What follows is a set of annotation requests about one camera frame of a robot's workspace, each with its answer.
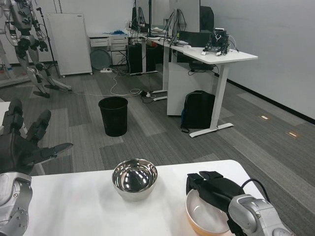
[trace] backpack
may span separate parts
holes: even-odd
[[[182,132],[210,128],[215,98],[214,95],[200,90],[187,94],[182,111]]]

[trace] desk leg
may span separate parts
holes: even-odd
[[[215,103],[214,103],[213,111],[212,111],[210,128],[191,133],[190,136],[192,138],[199,136],[199,135],[202,135],[202,134],[215,132],[217,130],[225,129],[225,128],[233,126],[233,124],[231,124],[231,123],[227,123],[227,124],[223,124],[223,125],[218,126],[218,120],[219,120],[219,116],[220,116],[220,111],[221,111],[221,106],[222,106],[222,101],[223,101],[223,96],[224,96],[224,90],[225,90],[228,70],[229,70],[229,64],[223,64],[221,66],[220,77],[219,77],[218,87],[217,87],[217,91],[216,91],[216,98],[215,98]]]
[[[147,72],[147,42],[145,38],[142,41],[142,73]]]
[[[36,164],[34,165],[34,168],[36,170],[36,172],[40,175],[40,176],[44,176],[46,175],[45,171],[44,171],[44,168],[41,164]]]
[[[164,47],[163,54],[163,88],[162,90],[153,91],[152,93],[167,92],[168,89],[168,76],[169,76],[169,47]],[[167,99],[167,96],[154,98],[154,101]]]

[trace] metal bowl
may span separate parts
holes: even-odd
[[[113,171],[112,181],[126,201],[145,199],[154,189],[158,171],[149,161],[132,159],[120,163]]]

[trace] monitor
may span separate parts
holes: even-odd
[[[179,9],[179,23],[182,29],[188,32],[200,32],[200,0],[169,0],[170,9]]]
[[[140,22],[143,23],[145,21],[148,24],[149,0],[136,0],[136,9]],[[172,12],[173,9],[170,9],[170,0],[152,0],[152,27],[164,28],[166,20]]]

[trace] black trash can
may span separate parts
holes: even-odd
[[[128,101],[123,97],[107,97],[99,101],[105,133],[111,137],[127,132]]]

